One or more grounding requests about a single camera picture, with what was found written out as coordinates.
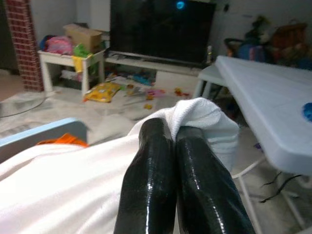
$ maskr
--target television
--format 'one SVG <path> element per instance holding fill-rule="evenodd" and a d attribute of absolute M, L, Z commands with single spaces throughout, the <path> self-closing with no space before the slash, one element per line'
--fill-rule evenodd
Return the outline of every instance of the television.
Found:
<path fill-rule="evenodd" d="M 201 65 L 214 12 L 195 0 L 113 0 L 110 51 Z"/>

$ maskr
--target white fabric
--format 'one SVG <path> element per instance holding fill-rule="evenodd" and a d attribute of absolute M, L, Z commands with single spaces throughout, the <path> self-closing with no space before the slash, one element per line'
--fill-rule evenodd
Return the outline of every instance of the white fabric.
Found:
<path fill-rule="evenodd" d="M 223 162 L 231 162 L 238 126 L 197 98 L 149 116 L 200 127 Z M 128 136 L 81 148 L 39 145 L 0 164 L 0 230 L 6 234 L 111 234 L 124 173 L 138 150 L 143 121 Z"/>

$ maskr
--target blue chair armrest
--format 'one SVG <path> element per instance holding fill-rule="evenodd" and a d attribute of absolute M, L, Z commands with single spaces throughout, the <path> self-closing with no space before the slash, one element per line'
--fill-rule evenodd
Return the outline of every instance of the blue chair armrest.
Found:
<path fill-rule="evenodd" d="M 59 138 L 65 133 L 87 142 L 87 126 L 75 118 L 65 118 L 0 139 L 0 163 L 42 140 Z"/>

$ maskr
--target brick wall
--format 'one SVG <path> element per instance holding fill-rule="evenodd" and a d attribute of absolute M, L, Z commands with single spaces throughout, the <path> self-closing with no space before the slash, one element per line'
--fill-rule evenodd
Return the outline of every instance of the brick wall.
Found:
<path fill-rule="evenodd" d="M 5 10 L 26 91 L 43 91 L 30 0 L 5 0 Z"/>

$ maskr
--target white wall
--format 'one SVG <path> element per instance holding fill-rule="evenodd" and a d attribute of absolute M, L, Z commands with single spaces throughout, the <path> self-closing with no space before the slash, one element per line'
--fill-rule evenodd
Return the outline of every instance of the white wall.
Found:
<path fill-rule="evenodd" d="M 91 26 L 91 5 L 89 0 L 76 1 L 77 22 Z"/>
<path fill-rule="evenodd" d="M 64 35 L 63 26 L 76 21 L 76 0 L 31 0 L 37 43 L 48 34 Z"/>
<path fill-rule="evenodd" d="M 224 13 L 221 9 L 227 2 L 230 4 L 230 10 Z M 272 24 L 268 28 L 270 35 L 277 27 L 288 24 L 291 19 L 309 23 L 307 42 L 312 44 L 311 0 L 221 0 L 219 5 L 222 6 L 219 6 L 219 11 L 215 13 L 210 37 L 210 43 L 217 54 L 226 53 L 223 43 L 225 38 L 243 39 L 258 15 L 264 15 L 271 21 Z"/>
<path fill-rule="evenodd" d="M 110 31 L 111 0 L 77 0 L 77 21 L 92 29 Z"/>

